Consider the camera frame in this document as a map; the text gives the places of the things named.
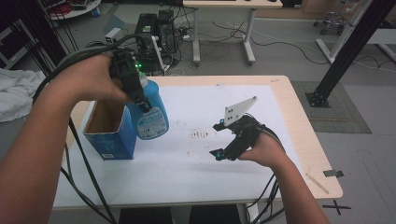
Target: hand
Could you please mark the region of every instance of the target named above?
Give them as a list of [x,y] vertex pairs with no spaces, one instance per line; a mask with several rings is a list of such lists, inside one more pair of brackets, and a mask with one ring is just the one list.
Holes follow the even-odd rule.
[[64,69],[48,85],[57,94],[71,97],[73,103],[112,99],[129,101],[128,96],[110,78],[111,58],[99,54]]
[[240,161],[255,161],[260,165],[270,168],[277,167],[288,156],[280,144],[266,133],[261,133],[256,145],[244,152],[238,159]]

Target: cardboard box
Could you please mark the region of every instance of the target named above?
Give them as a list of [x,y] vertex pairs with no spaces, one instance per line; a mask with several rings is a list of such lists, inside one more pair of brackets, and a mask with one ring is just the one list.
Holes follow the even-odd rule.
[[103,160],[133,158],[136,132],[123,104],[110,100],[95,102],[83,133]]

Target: black metal pole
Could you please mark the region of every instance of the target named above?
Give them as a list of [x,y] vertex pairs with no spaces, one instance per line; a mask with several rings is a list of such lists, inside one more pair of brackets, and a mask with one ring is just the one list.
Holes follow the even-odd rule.
[[327,106],[327,98],[335,85],[395,5],[396,0],[373,0],[315,91],[305,94],[312,107]]

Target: floor mat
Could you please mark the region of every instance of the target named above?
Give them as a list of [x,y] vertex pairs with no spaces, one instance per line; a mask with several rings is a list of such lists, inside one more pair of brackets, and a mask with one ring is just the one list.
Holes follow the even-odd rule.
[[335,86],[328,98],[330,107],[311,107],[305,93],[313,92],[318,84],[319,82],[291,82],[315,132],[372,133],[340,83]]

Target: tape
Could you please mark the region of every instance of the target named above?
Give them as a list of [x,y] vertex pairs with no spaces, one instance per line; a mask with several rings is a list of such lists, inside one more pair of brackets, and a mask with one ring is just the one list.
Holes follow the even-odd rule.
[[335,171],[335,170],[323,171],[323,174],[326,177],[335,176],[335,177],[339,178],[339,177],[344,176],[344,173],[342,171]]

